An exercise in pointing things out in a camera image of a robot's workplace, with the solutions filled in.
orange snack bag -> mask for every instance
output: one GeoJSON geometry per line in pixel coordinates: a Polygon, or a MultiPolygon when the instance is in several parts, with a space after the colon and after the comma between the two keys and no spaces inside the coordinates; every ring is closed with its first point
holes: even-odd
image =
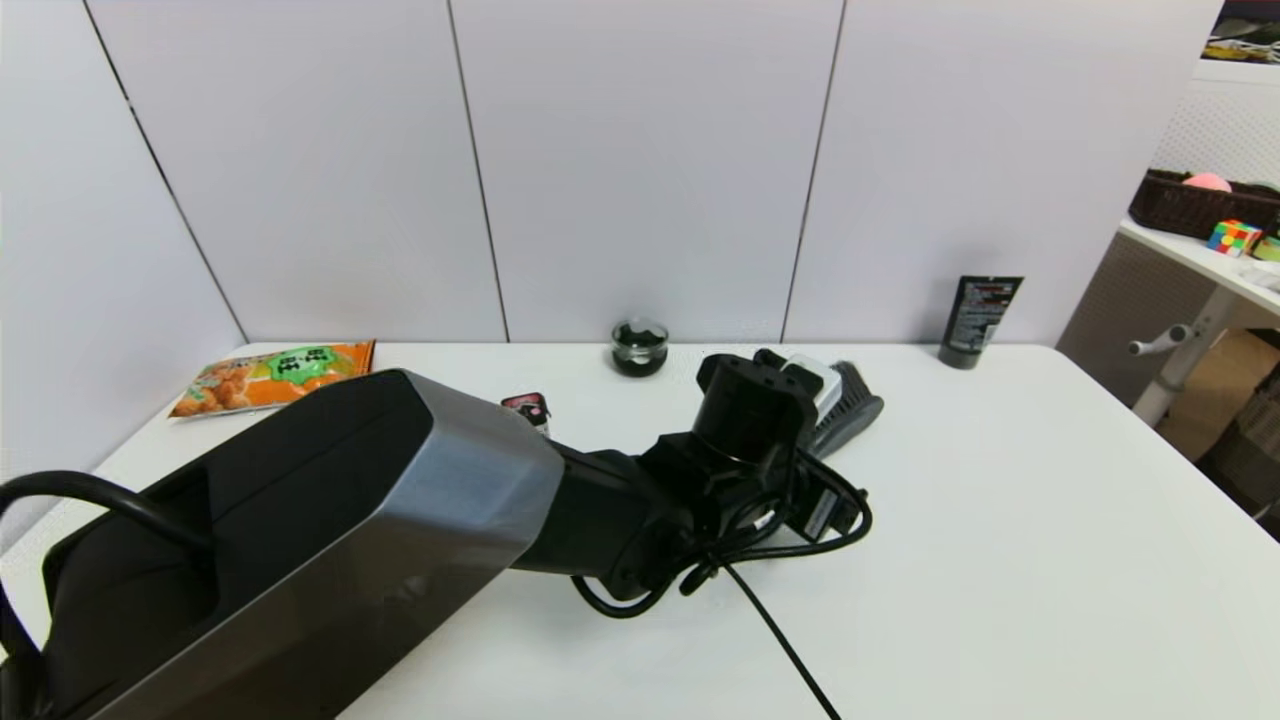
{"type": "Polygon", "coordinates": [[[223,415],[293,402],[317,387],[369,373],[374,341],[308,345],[209,365],[174,405],[170,418],[223,415]]]}

white tabletop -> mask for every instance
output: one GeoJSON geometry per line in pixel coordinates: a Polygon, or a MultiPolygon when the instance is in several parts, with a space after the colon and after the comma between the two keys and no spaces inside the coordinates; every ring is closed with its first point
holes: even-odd
{"type": "Polygon", "coordinates": [[[1120,233],[1228,287],[1245,300],[1256,302],[1262,309],[1280,315],[1280,292],[1267,290],[1240,277],[1242,268],[1262,263],[1262,260],[1229,258],[1206,247],[1204,241],[1184,234],[1144,228],[1129,217],[1125,217],[1120,222],[1120,233]]]}
{"type": "MultiPolygon", "coordinates": [[[[575,345],[381,343],[375,366],[489,400],[540,391],[556,439],[639,452],[690,427],[694,370],[719,350],[676,347],[646,379],[575,345]]],[[[831,459],[870,491],[876,525],[740,570],[845,717],[1280,717],[1280,546],[1070,361],[996,346],[960,372],[924,347],[804,351],[854,360],[886,398],[831,459]]],[[[255,420],[161,413],[100,470],[140,488],[255,420]]],[[[40,557],[96,514],[64,502],[4,557],[37,639],[40,557]]],[[[698,716],[822,716],[727,578],[611,620],[567,579],[515,570],[343,714],[698,716]]]]}

brown basket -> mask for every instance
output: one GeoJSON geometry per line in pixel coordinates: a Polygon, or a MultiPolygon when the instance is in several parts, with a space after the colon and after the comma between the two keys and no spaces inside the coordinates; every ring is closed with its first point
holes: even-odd
{"type": "Polygon", "coordinates": [[[1208,240],[1222,220],[1266,228],[1280,213],[1280,192],[1233,182],[1233,192],[1183,184],[1189,173],[1147,170],[1129,215],[1139,225],[1208,240]]]}

black power cord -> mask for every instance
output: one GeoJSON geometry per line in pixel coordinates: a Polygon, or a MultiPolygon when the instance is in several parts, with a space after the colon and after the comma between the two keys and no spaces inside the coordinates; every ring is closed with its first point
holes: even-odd
{"type": "Polygon", "coordinates": [[[822,461],[819,461],[817,457],[814,457],[812,454],[806,451],[803,450],[795,451],[795,454],[791,456],[791,466],[792,470],[788,474],[786,483],[787,484],[786,495],[783,497],[781,498],[776,496],[764,497],[759,502],[753,503],[750,509],[744,509],[742,511],[739,511],[735,515],[733,521],[730,523],[730,527],[733,527],[737,521],[741,521],[742,519],[750,516],[751,512],[749,512],[748,510],[758,511],[769,503],[780,503],[780,506],[774,509],[773,516],[764,525],[759,528],[753,525],[726,534],[716,539],[714,542],[709,543],[708,547],[700,548],[699,551],[691,553],[691,557],[686,557],[676,564],[678,569],[672,574],[671,578],[668,578],[658,589],[644,596],[644,598],[641,598],[639,602],[634,605],[613,605],[605,602],[603,598],[595,594],[595,592],[591,591],[591,588],[586,584],[586,580],[582,577],[572,575],[571,580],[573,582],[573,588],[577,589],[579,594],[582,596],[582,600],[585,600],[586,603],[590,605],[593,610],[608,618],[627,619],[627,618],[636,618],[648,611],[654,605],[657,605],[658,601],[662,600],[662,596],[666,594],[667,589],[675,582],[675,578],[678,577],[680,573],[684,573],[685,569],[687,569],[690,565],[692,565],[692,570],[689,573],[689,575],[685,577],[685,580],[680,584],[680,592],[681,594],[685,596],[692,594],[699,587],[701,587],[701,584],[707,579],[712,578],[719,568],[723,568],[724,571],[728,573],[728,575],[733,579],[733,582],[737,583],[737,587],[742,589],[742,593],[746,594],[746,600],[750,601],[751,606],[755,607],[755,611],[759,612],[760,619],[764,620],[764,624],[769,626],[769,632],[773,633],[774,639],[777,639],[778,644],[782,646],[782,651],[787,653],[787,657],[791,660],[791,664],[800,674],[800,678],[804,679],[805,684],[809,687],[809,692],[812,692],[813,697],[818,701],[819,705],[822,705],[822,708],[827,712],[827,717],[829,717],[831,720],[840,720],[840,714],[836,711],[836,707],[831,703],[829,700],[827,700],[827,694],[822,692],[822,688],[818,685],[818,682],[814,680],[813,675],[809,673],[809,669],[805,667],[804,661],[800,660],[800,656],[796,653],[795,648],[791,647],[791,643],[787,641],[786,634],[783,634],[782,629],[778,628],[778,624],[773,621],[773,616],[769,615],[769,611],[764,609],[764,603],[760,602],[760,598],[758,598],[755,593],[751,592],[751,588],[746,584],[746,580],[744,580],[742,577],[737,574],[737,570],[735,570],[732,566],[733,562],[749,562],[753,560],[768,560],[777,557],[805,557],[809,555],[820,555],[823,552],[831,552],[833,550],[840,550],[841,547],[847,547],[863,539],[864,537],[867,537],[867,533],[870,532],[872,509],[867,503],[867,493],[864,491],[855,489],[849,483],[849,480],[842,478],[835,470],[826,468],[822,464],[822,461]],[[795,460],[797,459],[801,460],[803,462],[795,462],[795,460]],[[826,473],[828,473],[831,487],[838,495],[844,496],[844,498],[847,502],[851,502],[858,507],[860,518],[858,525],[850,529],[849,533],[838,538],[813,544],[753,548],[753,546],[768,538],[769,536],[776,533],[778,528],[782,527],[787,511],[790,510],[790,498],[794,495],[792,483],[795,479],[796,470],[799,469],[800,471],[810,471],[812,469],[817,468],[822,468],[826,473]]]}
{"type": "MultiPolygon", "coordinates": [[[[197,552],[212,550],[214,541],[174,518],[164,507],[141,495],[109,483],[102,478],[74,470],[49,470],[14,478],[0,484],[0,516],[18,498],[38,495],[69,497],[101,505],[114,510],[134,523],[197,552]]],[[[0,646],[9,655],[12,666],[4,673],[3,706],[4,717],[31,717],[41,710],[45,700],[41,697],[45,684],[45,664],[40,648],[32,642],[27,629],[9,605],[9,596],[0,584],[0,646]]]]}

white wall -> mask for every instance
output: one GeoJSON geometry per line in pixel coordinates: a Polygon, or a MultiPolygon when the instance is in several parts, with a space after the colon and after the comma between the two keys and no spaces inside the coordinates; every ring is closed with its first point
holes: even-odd
{"type": "Polygon", "coordinates": [[[454,0],[512,341],[777,341],[840,0],[454,0]]]}
{"type": "Polygon", "coordinates": [[[851,0],[786,340],[937,341],[960,274],[1066,325],[1216,0],[851,0]]]}
{"type": "MultiPolygon", "coordinates": [[[[88,470],[243,338],[84,8],[9,0],[3,33],[0,470],[88,470]]],[[[14,506],[0,547],[49,505],[14,506]]]]}
{"type": "Polygon", "coordinates": [[[90,8],[250,340],[506,340],[444,0],[90,8]]]}

